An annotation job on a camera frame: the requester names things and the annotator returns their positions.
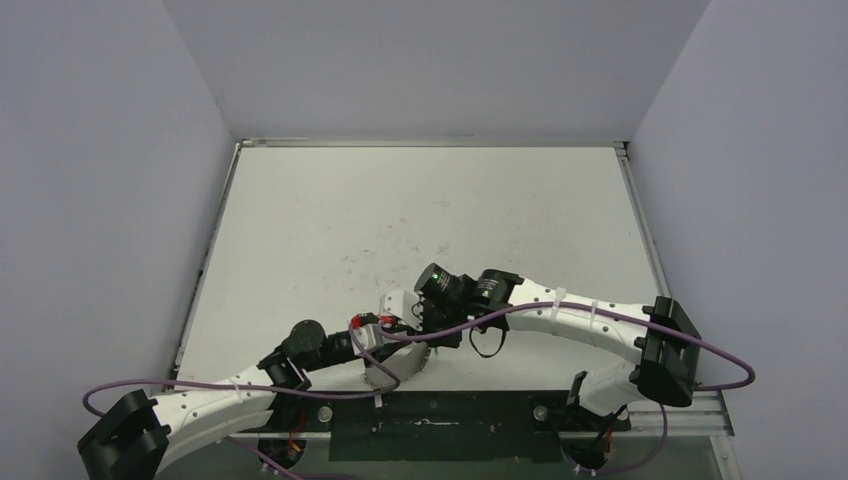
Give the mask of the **metal key holder ring plate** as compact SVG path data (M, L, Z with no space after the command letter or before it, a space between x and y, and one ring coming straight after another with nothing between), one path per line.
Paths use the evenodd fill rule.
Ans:
M381 367L366 361L362 379L374 390L396 388L425 368L431 348L425 343L393 343L372 353Z

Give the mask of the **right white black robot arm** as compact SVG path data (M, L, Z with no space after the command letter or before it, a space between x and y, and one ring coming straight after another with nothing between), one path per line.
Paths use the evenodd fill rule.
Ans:
M575 376L565 414L577 428L591 428L639 400L678 408L692 403L701 336L670 297L659 296L651 305L603 302L516 273L487 269L472 278L435 263L414 291L423 302L426 334L476 321L481 330L550 334L616 355L618 362Z

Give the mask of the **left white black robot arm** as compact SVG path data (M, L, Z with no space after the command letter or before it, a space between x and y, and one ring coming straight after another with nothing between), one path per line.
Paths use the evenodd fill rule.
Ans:
M270 354L256 365L215 383L167 381L169 391L143 390L143 381L128 380L130 392L108 410L83 397L97 422L78 441L77 449L92 479L152 479L175 460L235 433L268 425L290 428L301 398L332 400L314 392L308 373L362 359L387 375L371 396L398 387L401 379L379 362L404 348L383 336L386 317L353 318L347 330L325 332L315 320L298 322Z

